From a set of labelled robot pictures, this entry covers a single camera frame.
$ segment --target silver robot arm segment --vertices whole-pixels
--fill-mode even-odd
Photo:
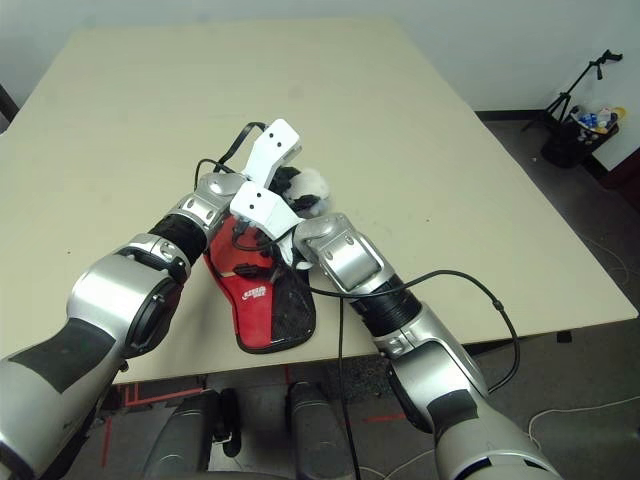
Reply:
[[[0,478],[64,474],[126,359],[166,335],[191,266],[244,182],[237,174],[203,176],[149,233],[82,274],[62,330],[0,360]]]
[[[293,243],[343,293],[402,285],[343,214],[302,222]],[[489,405],[477,365],[426,303],[409,290],[349,302],[390,359],[389,382],[407,418],[435,435],[441,480],[559,478],[524,432]]]

